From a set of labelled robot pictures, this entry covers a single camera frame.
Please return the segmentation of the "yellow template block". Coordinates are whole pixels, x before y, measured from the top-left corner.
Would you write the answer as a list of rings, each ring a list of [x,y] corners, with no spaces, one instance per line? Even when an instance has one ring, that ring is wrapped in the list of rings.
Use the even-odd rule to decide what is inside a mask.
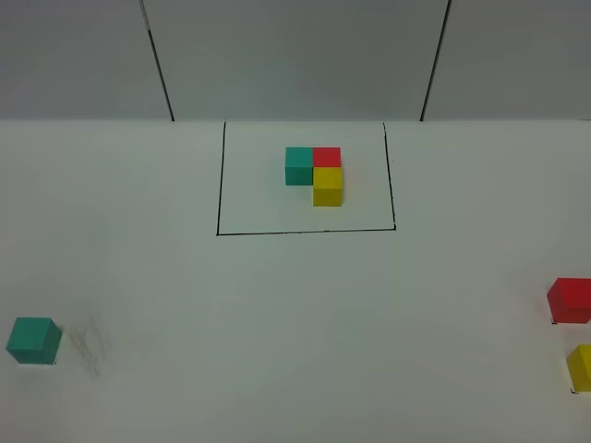
[[[344,200],[344,179],[341,167],[315,167],[313,172],[313,205],[341,207]]]

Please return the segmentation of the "green template block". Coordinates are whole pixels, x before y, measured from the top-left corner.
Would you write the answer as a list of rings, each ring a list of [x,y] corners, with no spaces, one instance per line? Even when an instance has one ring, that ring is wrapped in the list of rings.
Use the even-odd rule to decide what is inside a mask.
[[[314,149],[311,147],[286,147],[284,177],[287,186],[312,186]]]

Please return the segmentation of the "red template block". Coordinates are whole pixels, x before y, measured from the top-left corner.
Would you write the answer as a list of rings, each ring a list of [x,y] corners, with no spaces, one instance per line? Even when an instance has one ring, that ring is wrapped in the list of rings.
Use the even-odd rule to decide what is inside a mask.
[[[313,165],[315,168],[340,168],[342,154],[340,147],[315,147],[313,149]]]

